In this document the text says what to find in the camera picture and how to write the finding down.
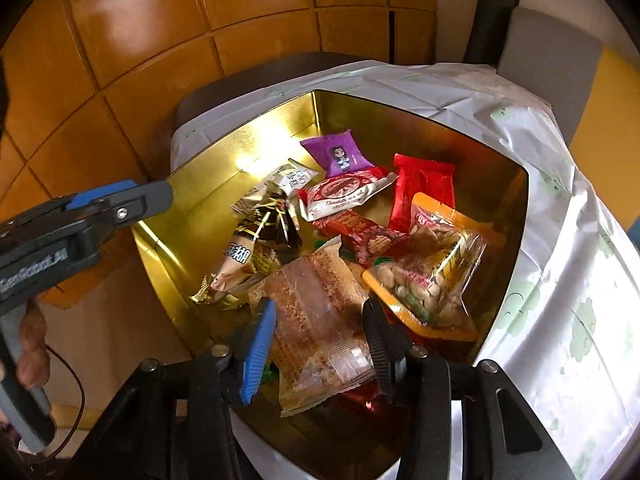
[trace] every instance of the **white tablecloth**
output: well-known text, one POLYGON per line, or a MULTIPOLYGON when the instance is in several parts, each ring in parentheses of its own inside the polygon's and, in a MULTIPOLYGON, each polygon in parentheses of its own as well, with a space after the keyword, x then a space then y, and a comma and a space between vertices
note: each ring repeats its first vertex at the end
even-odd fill
MULTIPOLYGON (((313 89, 410 110, 526 168, 522 246, 478 360, 500 363, 578 479, 600 479, 640 418, 640 257, 576 167, 550 107, 489 68, 363 61, 257 90, 200 115, 174 134, 172 169, 240 124, 313 89)), ((454 409, 453 428, 450 478, 457 479, 460 410, 454 409)), ((310 478, 237 417, 234 432, 263 478, 310 478)), ((395 478, 397 466, 382 478, 395 478)))

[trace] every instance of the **candy wrapper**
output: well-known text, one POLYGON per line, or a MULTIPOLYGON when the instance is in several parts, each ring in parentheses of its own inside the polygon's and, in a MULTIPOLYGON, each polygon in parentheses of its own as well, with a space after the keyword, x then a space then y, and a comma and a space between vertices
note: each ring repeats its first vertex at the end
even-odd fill
POLYGON ((292 197, 297 190, 305 187, 317 174, 316 170, 312 170, 290 158, 285 164, 271 171, 251 191, 233 204, 231 209, 236 214, 246 215, 251 211, 252 207, 262 200, 268 182, 277 184, 287 197, 292 197))
POLYGON ((323 235, 342 235, 342 242, 353 250, 356 261, 369 267, 393 245, 407 240, 408 235, 376 224, 373 220, 347 209, 313 222, 323 235))
POLYGON ((308 410, 374 375, 362 328, 367 295, 339 248, 336 237, 249 291, 251 308, 263 296, 276 305, 271 357, 280 371, 282 416, 308 410))
POLYGON ((453 164, 396 153, 394 166, 398 168, 398 180, 394 206, 389 217, 390 229, 403 233, 409 232, 411 202, 416 193, 425 193, 455 208, 453 173, 456 168, 453 164))
POLYGON ((311 222, 364 204, 398 178, 383 168, 369 168, 328 178, 309 190, 301 189, 300 214, 311 222))
POLYGON ((300 144, 326 171, 326 178, 373 168, 373 164, 360 153, 355 140, 351 137, 351 130, 341 134, 301 140, 300 144))
POLYGON ((191 299, 214 303, 252 274, 270 274, 298 256, 302 241, 287 207, 287 197, 268 182, 262 200, 236 227, 225 252, 191 299))
POLYGON ((364 272, 364 281, 418 335, 475 341, 462 293, 487 241, 501 235, 423 193, 414 196, 410 234, 410 252, 364 272))
MULTIPOLYGON (((270 268, 273 272, 275 272, 279 267, 279 262, 277 260, 274 260, 273 265, 270 268)), ((215 296, 222 296, 222 298, 215 301, 214 307, 216 307, 218 310, 223 311, 237 310, 238 308, 242 308, 249 303, 249 297, 247 295, 249 289, 252 288, 252 286, 254 286, 256 283, 261 282, 264 278, 266 278, 266 276, 263 273, 256 272, 255 274, 252 274, 245 282, 240 283, 240 285, 236 285, 235 287, 230 289, 226 294, 224 292, 215 292, 215 296)))

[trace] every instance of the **blue plastic part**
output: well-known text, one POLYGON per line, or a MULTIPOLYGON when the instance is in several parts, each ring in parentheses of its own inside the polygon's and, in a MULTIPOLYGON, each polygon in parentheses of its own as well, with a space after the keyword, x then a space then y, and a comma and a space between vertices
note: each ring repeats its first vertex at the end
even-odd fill
POLYGON ((240 399, 246 406, 260 388, 262 370, 267 362, 271 339, 276 330, 276 305, 269 298, 262 298, 258 304, 258 310, 262 307, 262 317, 258 323, 254 342, 249 349, 247 359, 244 362, 244 376, 240 388, 240 399))
POLYGON ((97 198, 102 198, 103 196, 110 195, 112 193, 117 193, 119 191, 124 191, 125 189, 131 189, 132 187, 136 187, 138 184, 133 182, 133 180, 121 180, 120 182, 114 182, 113 184, 107 184, 106 186, 96 187, 95 189, 90 189, 89 191, 83 191, 82 193, 78 193, 73 200, 69 202, 65 209, 70 211, 71 209, 78 209, 79 207, 86 206, 91 200, 96 200, 97 198))
POLYGON ((634 224, 629 228, 629 231, 626 232, 631 241, 636 246, 636 249, 640 251, 640 216, 636 218, 634 224))

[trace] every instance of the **red snack package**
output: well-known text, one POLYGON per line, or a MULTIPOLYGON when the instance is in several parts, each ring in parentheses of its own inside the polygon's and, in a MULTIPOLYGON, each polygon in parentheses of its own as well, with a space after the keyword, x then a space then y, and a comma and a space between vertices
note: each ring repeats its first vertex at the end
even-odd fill
POLYGON ((343 243, 353 250, 363 267, 369 267, 392 245, 409 238, 409 235, 379 226, 351 209, 316 220, 313 225, 325 236, 341 235, 343 243))
POLYGON ((407 233, 411 227, 411 202, 416 193, 425 193, 438 202, 455 209, 453 173, 456 167, 446 162, 424 160, 396 153, 394 165, 398 168, 394 207, 388 227, 407 233))
POLYGON ((300 214, 307 222, 364 204, 390 186, 398 176, 383 168, 369 168, 328 178, 311 189, 300 189, 300 214))

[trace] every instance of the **metal screw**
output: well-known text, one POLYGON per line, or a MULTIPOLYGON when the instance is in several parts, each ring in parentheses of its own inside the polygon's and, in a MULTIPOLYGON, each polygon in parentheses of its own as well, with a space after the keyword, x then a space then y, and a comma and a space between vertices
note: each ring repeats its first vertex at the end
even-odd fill
POLYGON ((424 346, 413 345, 409 350, 409 355, 416 359, 424 359, 429 355, 429 351, 424 346))
POLYGON ((490 374, 495 374, 498 371, 498 363, 495 361, 491 361, 491 359, 485 359, 480 362, 480 367, 485 372, 489 372, 490 374))
POLYGON ((138 369, 141 372, 153 372, 154 370, 158 369, 159 366, 160 366, 160 361, 158 361, 158 359, 153 359, 151 357, 149 359, 145 359, 144 361, 142 361, 138 369))
POLYGON ((211 355, 213 355, 213 357, 224 357, 229 355, 230 352, 231 348, 227 345, 213 345, 211 347, 211 355))

